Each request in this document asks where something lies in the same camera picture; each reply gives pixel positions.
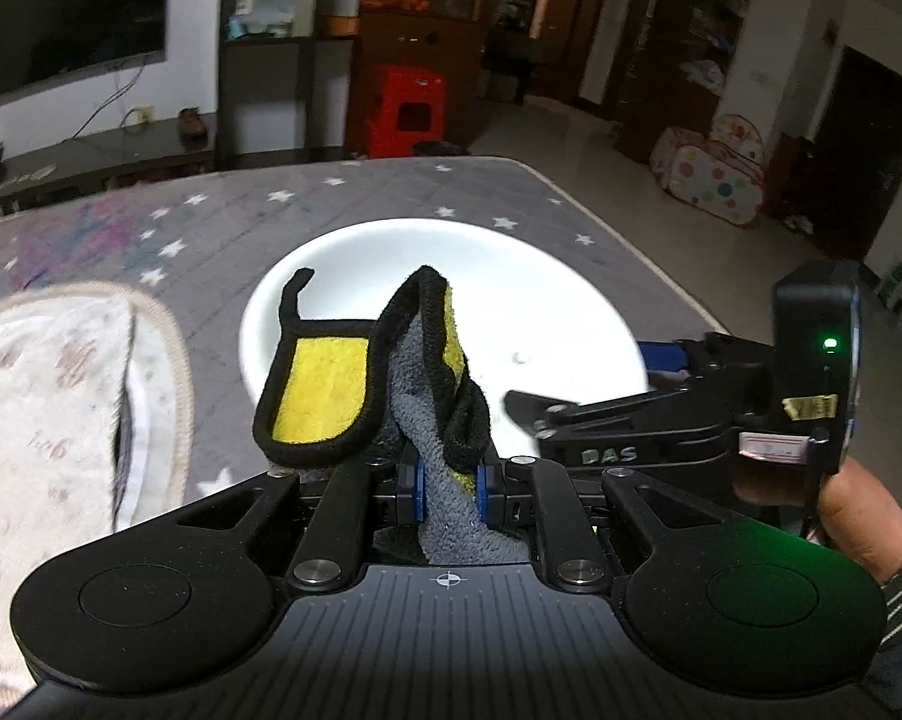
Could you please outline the person right hand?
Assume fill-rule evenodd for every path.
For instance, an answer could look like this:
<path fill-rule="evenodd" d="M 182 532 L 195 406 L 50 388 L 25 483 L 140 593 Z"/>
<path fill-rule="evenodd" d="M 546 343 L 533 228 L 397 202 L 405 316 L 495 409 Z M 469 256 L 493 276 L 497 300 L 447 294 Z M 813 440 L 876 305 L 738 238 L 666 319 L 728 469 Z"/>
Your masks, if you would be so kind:
<path fill-rule="evenodd" d="M 804 466 L 739 458 L 732 486 L 753 505 L 801 507 Z M 817 518 L 826 536 L 849 559 L 883 583 L 902 569 L 902 508 L 889 489 L 859 461 L 848 457 L 841 470 L 820 483 Z"/>

